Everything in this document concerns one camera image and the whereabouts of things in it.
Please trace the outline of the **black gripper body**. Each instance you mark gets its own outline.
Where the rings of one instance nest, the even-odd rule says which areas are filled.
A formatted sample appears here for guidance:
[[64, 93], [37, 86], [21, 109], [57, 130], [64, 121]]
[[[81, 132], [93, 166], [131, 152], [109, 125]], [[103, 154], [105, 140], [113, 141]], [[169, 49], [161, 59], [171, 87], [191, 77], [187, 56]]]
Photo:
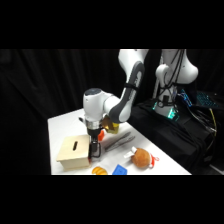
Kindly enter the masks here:
[[94, 130], [88, 129], [87, 133], [90, 136], [90, 141], [92, 143], [97, 143], [98, 142], [98, 136], [101, 133], [101, 129], [94, 129]]

